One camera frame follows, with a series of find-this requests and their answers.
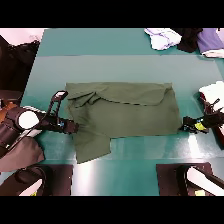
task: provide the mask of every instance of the olive green cloth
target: olive green cloth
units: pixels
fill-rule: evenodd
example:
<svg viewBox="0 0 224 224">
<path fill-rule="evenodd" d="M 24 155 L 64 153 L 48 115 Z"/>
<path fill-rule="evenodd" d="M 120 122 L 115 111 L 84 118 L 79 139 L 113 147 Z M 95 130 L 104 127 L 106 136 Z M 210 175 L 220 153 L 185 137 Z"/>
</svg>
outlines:
<svg viewBox="0 0 224 224">
<path fill-rule="evenodd" d="M 80 124 L 77 163 L 110 153 L 110 139 L 176 134 L 181 126 L 171 83 L 67 83 L 68 111 Z"/>
</svg>

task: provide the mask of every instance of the yellow label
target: yellow label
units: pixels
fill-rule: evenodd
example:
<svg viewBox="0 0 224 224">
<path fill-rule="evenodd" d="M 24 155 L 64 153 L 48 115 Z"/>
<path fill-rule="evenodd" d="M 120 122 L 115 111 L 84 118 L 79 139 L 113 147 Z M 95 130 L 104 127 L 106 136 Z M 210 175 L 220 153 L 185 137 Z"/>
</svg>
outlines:
<svg viewBox="0 0 224 224">
<path fill-rule="evenodd" d="M 206 128 L 203 126 L 203 124 L 200 122 L 200 123 L 197 123 L 194 125 L 199 131 L 202 131 L 202 130 L 205 130 Z"/>
<path fill-rule="evenodd" d="M 31 194 L 30 196 L 37 196 L 37 191 Z"/>
<path fill-rule="evenodd" d="M 195 191 L 195 195 L 196 196 L 205 196 L 205 191 L 204 190 Z"/>
</svg>

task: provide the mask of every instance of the black bag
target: black bag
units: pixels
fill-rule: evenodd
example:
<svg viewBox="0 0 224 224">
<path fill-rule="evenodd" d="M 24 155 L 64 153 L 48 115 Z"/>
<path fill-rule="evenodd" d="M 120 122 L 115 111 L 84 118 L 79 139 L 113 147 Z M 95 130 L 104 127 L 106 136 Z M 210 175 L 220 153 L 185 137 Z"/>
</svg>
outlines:
<svg viewBox="0 0 224 224">
<path fill-rule="evenodd" d="M 24 92 L 39 44 L 14 46 L 0 36 L 0 89 Z"/>
<path fill-rule="evenodd" d="M 0 196 L 51 196 L 52 181 L 49 166 L 32 165 L 9 176 L 0 186 Z"/>
</svg>

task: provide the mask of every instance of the purple cloth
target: purple cloth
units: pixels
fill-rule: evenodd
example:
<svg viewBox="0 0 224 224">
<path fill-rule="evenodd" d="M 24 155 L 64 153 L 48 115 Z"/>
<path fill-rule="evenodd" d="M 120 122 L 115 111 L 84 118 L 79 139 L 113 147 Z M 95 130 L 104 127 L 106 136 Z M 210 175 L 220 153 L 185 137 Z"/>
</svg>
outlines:
<svg viewBox="0 0 224 224">
<path fill-rule="evenodd" d="M 216 29 L 203 28 L 203 31 L 198 34 L 198 47 L 201 54 L 209 50 L 224 49 L 224 43 L 220 40 Z"/>
</svg>

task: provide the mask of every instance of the table surface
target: table surface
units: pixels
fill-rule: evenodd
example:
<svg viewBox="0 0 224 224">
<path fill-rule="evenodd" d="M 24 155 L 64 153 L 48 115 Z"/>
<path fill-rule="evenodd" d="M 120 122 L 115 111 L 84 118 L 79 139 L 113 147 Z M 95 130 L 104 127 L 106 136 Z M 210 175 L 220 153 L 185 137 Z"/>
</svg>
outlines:
<svg viewBox="0 0 224 224">
<path fill-rule="evenodd" d="M 198 51 L 189 54 L 176 46 L 153 50 L 143 28 L 48 29 L 22 105 L 46 110 L 51 95 L 70 81 L 172 81 L 181 116 L 201 116 L 196 91 L 223 77 L 223 59 L 204 59 Z M 60 116 L 66 117 L 63 108 Z M 72 136 L 44 132 L 37 139 L 44 163 L 74 164 L 72 195 L 159 195 L 159 163 L 210 162 L 214 174 L 224 179 L 224 151 L 213 132 L 113 139 L 111 154 L 80 165 Z"/>
</svg>

